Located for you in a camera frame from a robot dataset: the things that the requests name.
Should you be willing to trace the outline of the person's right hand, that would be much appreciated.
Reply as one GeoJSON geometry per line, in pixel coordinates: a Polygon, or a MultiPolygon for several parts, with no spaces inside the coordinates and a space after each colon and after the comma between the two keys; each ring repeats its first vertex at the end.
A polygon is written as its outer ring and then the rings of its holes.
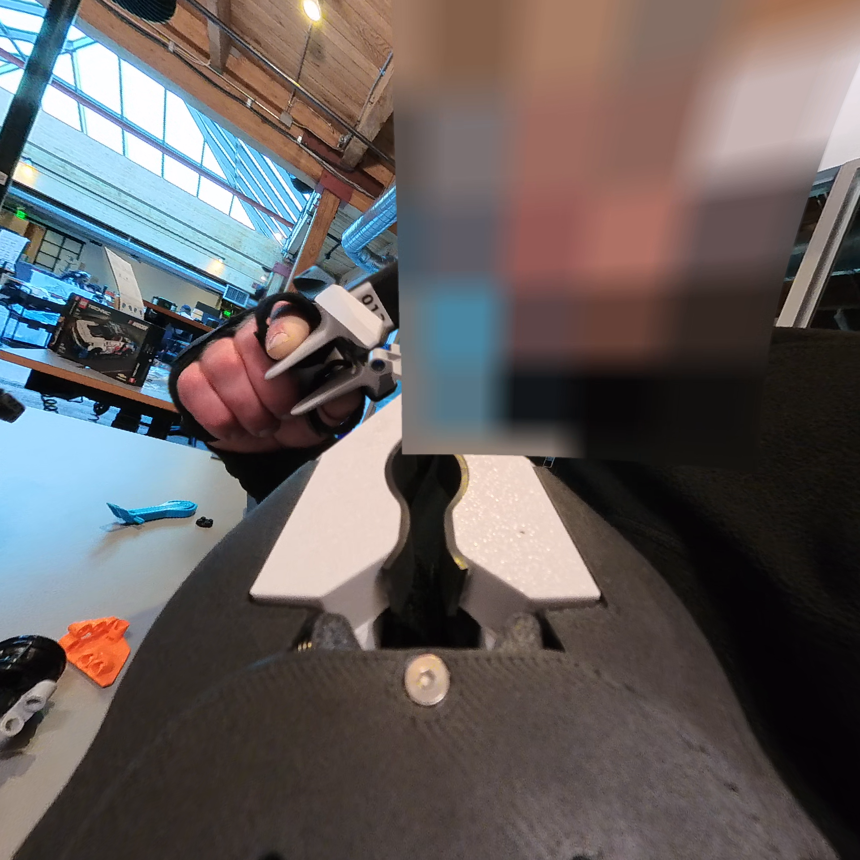
{"type": "Polygon", "coordinates": [[[307,320],[289,311],[286,303],[276,304],[274,313],[280,315],[268,325],[264,346],[256,338],[256,321],[250,318],[233,336],[205,346],[178,377],[180,404],[214,437],[210,447],[220,453],[264,454],[324,441],[307,417],[292,415],[303,397],[296,372],[266,378],[270,368],[310,334],[307,320]]]}

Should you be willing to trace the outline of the white leaning board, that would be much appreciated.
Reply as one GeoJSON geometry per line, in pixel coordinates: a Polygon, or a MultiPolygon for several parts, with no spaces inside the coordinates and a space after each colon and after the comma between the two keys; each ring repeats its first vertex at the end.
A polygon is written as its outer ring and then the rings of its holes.
{"type": "Polygon", "coordinates": [[[145,304],[131,264],[108,247],[104,248],[107,263],[116,287],[115,308],[125,314],[143,320],[145,304]]]}

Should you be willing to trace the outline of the wooden workbench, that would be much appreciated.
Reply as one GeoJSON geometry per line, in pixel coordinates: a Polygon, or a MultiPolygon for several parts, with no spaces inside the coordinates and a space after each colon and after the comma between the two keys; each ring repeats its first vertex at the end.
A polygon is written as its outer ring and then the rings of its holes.
{"type": "Polygon", "coordinates": [[[178,427],[178,410],[172,402],[165,375],[152,378],[150,373],[143,386],[137,387],[110,376],[75,364],[47,349],[2,348],[1,359],[30,371],[29,382],[46,378],[63,379],[70,387],[81,389],[82,396],[109,403],[131,414],[149,416],[148,436],[166,439],[171,428],[178,427]]]}

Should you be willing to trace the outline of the light blue plastic clip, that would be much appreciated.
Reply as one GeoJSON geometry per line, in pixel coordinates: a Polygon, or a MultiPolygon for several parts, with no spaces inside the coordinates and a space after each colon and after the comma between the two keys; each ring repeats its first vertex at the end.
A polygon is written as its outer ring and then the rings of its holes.
{"type": "Polygon", "coordinates": [[[117,504],[107,503],[115,518],[126,525],[143,525],[157,520],[192,518],[197,510],[196,503],[190,500],[169,500],[150,506],[126,509],[117,504]]]}

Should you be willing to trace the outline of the silver air duct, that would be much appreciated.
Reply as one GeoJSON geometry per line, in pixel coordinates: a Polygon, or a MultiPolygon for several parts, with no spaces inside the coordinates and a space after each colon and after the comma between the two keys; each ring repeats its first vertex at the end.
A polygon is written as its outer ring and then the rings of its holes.
{"type": "Polygon", "coordinates": [[[375,273],[389,264],[369,249],[370,242],[396,223],[396,185],[392,185],[345,230],[340,245],[354,264],[367,273],[375,273]]]}

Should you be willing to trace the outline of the black toy wheel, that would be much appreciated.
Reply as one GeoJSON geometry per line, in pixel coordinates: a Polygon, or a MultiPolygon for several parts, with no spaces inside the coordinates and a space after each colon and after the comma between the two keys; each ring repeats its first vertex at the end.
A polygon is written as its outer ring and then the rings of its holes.
{"type": "Polygon", "coordinates": [[[18,735],[42,711],[67,665],[53,639],[16,636],[1,642],[1,737],[18,735]]]}

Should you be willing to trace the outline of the orange ridged plastic piece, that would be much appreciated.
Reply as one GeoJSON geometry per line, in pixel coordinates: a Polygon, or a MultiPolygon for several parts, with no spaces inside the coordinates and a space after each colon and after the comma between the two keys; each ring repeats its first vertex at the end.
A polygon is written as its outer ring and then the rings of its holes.
{"type": "Polygon", "coordinates": [[[59,645],[73,666],[105,688],[118,678],[131,653],[125,639],[128,627],[127,620],[116,617],[75,622],[59,645]]]}

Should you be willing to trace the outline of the black toy car box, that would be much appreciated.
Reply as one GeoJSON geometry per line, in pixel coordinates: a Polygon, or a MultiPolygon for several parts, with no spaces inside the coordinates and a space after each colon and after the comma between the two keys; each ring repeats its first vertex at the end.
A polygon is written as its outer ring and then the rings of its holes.
{"type": "Polygon", "coordinates": [[[48,349],[139,388],[145,383],[163,337],[163,327],[73,295],[59,317],[48,349]]]}

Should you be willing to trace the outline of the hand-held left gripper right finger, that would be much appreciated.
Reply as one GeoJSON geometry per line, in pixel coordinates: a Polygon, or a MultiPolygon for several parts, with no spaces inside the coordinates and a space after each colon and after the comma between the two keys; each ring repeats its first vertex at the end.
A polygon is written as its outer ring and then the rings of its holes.
{"type": "Polygon", "coordinates": [[[511,619],[525,616],[540,647],[539,618],[547,611],[599,602],[599,588],[531,461],[433,461],[432,558],[453,643],[492,649],[511,619]]]}

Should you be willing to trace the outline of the wooden support post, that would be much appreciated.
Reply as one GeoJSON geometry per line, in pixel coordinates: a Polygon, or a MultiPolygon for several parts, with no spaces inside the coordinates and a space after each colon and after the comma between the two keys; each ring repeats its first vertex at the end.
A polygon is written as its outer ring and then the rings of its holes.
{"type": "Polygon", "coordinates": [[[338,213],[341,200],[337,194],[323,186],[319,186],[318,190],[320,191],[320,196],[317,200],[317,208],[313,214],[305,240],[299,250],[297,260],[289,278],[285,281],[284,292],[293,292],[293,282],[296,275],[305,272],[308,268],[317,264],[317,258],[328,235],[328,229],[338,213]]]}

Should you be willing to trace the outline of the white metal frame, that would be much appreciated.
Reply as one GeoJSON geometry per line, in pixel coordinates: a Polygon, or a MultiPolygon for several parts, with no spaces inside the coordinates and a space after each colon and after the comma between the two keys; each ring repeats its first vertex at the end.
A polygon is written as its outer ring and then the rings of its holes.
{"type": "Polygon", "coordinates": [[[808,246],[775,321],[780,328],[808,328],[835,274],[850,229],[858,224],[859,160],[841,165],[834,176],[808,246]]]}

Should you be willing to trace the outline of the black pole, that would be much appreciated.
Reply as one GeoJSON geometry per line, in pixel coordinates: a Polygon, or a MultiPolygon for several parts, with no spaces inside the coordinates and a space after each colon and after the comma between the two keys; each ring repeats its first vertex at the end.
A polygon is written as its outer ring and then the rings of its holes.
{"type": "Polygon", "coordinates": [[[1,202],[40,110],[52,70],[66,42],[80,1],[51,1],[1,131],[1,202]]]}

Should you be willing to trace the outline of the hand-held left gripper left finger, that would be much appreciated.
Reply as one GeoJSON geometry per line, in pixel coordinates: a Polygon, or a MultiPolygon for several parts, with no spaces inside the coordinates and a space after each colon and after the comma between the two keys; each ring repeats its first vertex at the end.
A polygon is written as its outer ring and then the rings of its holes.
{"type": "Polygon", "coordinates": [[[385,582],[407,543],[414,466],[402,446],[402,397],[373,414],[318,458],[250,596],[345,617],[363,649],[375,649],[385,582]]]}

